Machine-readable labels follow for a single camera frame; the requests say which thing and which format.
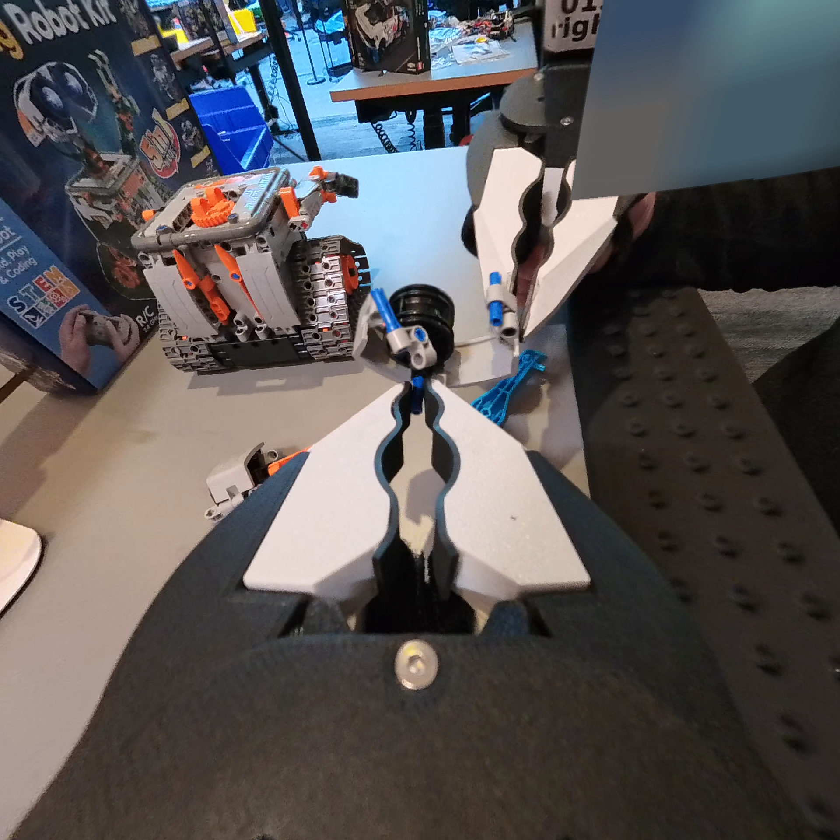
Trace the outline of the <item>person's leg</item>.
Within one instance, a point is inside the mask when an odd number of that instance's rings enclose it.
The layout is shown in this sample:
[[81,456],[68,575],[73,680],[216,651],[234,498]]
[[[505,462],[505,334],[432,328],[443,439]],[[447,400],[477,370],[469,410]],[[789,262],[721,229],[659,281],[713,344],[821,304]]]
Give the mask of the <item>person's leg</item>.
[[839,321],[754,383],[801,472],[839,530]]

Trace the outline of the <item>black kit box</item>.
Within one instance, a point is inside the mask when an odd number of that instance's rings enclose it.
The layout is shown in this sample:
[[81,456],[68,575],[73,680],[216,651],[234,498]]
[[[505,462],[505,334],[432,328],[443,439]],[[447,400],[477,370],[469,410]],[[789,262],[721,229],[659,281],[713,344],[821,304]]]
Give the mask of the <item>black kit box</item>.
[[421,74],[431,69],[426,1],[343,1],[354,69]]

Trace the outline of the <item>black wheel brick assembly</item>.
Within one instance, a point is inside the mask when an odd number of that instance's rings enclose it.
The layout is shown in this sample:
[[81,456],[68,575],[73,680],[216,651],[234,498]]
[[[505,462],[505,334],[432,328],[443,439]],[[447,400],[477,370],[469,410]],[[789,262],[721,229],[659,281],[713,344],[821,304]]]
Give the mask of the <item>black wheel brick assembly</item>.
[[428,377],[443,370],[454,349],[452,299],[437,287],[414,284],[391,295],[371,290],[357,318],[352,356]]

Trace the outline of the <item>grey orange brick assembly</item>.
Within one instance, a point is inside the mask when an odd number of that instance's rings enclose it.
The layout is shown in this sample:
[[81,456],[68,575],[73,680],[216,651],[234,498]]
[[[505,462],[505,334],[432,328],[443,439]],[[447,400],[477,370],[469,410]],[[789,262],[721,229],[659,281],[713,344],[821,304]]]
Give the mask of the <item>grey orange brick assembly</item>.
[[206,488],[213,503],[205,510],[205,519],[219,522],[282,466],[308,451],[309,448],[304,448],[283,455],[260,442],[218,464],[206,478]]

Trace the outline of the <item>blue robot kit box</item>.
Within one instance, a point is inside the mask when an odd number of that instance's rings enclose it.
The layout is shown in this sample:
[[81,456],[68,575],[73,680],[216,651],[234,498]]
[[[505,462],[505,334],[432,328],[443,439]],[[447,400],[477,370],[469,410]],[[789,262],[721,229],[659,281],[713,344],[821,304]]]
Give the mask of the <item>blue robot kit box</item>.
[[2,365],[106,387],[159,321],[132,236],[219,173],[146,2],[2,1]]

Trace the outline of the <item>grey orange tracked toy robot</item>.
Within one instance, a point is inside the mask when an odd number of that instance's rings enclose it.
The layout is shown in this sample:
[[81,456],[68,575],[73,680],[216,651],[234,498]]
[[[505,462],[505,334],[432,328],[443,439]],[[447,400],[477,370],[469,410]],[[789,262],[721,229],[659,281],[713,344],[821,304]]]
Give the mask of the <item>grey orange tracked toy robot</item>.
[[351,175],[271,166],[190,182],[132,236],[159,304],[165,358],[196,375],[350,359],[371,290],[362,246],[311,238]]

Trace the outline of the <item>black pole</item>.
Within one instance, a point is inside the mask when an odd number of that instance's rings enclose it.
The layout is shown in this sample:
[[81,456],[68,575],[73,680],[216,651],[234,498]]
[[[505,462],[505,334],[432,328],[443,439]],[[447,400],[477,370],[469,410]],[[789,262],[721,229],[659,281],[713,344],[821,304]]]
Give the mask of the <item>black pole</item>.
[[308,160],[320,161],[322,156],[312,128],[307,105],[302,95],[298,74],[293,64],[277,1],[260,1],[259,5],[266,24],[268,40],[284,81],[287,98],[295,116],[304,150],[306,151]]

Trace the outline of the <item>person's right hand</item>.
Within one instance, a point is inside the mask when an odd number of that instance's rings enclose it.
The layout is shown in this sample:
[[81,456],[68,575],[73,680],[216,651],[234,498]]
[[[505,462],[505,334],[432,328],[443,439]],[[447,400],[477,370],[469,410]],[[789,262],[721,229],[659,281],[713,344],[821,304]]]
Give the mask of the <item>person's right hand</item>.
[[647,192],[635,197],[617,220],[611,239],[611,257],[614,260],[624,259],[633,243],[651,224],[657,196],[656,192]]

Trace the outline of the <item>blue plastic bin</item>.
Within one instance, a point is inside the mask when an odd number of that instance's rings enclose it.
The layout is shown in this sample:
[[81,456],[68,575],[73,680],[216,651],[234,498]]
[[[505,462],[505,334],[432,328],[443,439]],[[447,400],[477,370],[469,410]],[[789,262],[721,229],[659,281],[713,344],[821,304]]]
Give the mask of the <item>blue plastic bin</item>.
[[273,140],[245,88],[200,91],[190,100],[223,175],[267,168]]

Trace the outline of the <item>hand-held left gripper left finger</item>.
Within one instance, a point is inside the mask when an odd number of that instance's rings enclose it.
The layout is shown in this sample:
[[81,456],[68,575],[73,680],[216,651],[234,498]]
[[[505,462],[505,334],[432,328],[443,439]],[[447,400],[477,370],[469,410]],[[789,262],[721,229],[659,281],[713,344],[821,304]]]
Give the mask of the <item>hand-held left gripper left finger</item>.
[[395,385],[310,447],[244,585],[315,597],[373,597],[374,556],[398,525],[408,384]]

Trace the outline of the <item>grey curved panel brick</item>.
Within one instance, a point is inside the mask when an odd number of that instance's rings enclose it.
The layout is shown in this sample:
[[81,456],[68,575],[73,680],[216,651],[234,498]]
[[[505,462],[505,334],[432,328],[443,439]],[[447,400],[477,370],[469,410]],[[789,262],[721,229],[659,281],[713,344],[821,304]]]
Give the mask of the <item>grey curved panel brick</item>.
[[477,338],[457,341],[445,372],[455,387],[492,383],[509,377],[520,355],[518,302],[511,279],[498,271],[485,284],[487,326]]

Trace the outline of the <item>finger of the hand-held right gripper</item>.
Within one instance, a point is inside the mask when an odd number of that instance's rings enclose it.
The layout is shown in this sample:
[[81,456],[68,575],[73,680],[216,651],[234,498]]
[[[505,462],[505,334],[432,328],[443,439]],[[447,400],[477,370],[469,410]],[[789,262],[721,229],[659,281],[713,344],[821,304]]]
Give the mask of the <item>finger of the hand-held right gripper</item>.
[[523,148],[493,152],[483,195],[474,212],[482,283],[498,271],[509,275],[518,301],[518,272],[539,242],[543,163]]
[[518,166],[518,338],[537,331],[600,259],[622,215],[622,198],[570,199],[543,221],[543,200],[560,198],[574,183],[574,166],[550,177],[558,191],[545,192],[544,166]]

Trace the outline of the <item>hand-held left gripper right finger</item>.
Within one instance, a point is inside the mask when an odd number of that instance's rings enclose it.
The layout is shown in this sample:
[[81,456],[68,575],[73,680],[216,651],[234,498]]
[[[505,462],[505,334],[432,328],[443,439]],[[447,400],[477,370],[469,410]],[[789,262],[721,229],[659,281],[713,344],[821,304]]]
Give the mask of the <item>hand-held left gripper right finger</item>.
[[582,592],[591,584],[528,450],[446,385],[430,381],[425,421],[434,501],[429,583],[489,614],[501,602]]

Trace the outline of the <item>person's right forearm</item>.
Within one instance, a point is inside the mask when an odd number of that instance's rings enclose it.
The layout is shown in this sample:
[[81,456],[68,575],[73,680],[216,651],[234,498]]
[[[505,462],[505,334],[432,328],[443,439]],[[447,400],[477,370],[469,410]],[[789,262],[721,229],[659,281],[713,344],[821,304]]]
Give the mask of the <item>person's right forearm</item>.
[[621,274],[704,291],[838,287],[839,168],[658,192]]

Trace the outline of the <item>blue brick separator tool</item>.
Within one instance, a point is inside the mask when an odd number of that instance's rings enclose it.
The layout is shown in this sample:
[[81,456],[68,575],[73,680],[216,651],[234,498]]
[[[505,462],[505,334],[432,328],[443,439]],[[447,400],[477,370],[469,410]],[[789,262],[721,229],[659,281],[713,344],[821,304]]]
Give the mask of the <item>blue brick separator tool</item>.
[[472,401],[471,405],[484,418],[503,427],[508,419],[509,405],[513,393],[524,383],[531,373],[545,372],[545,353],[536,350],[522,351],[518,358],[518,369],[493,385],[487,392]]

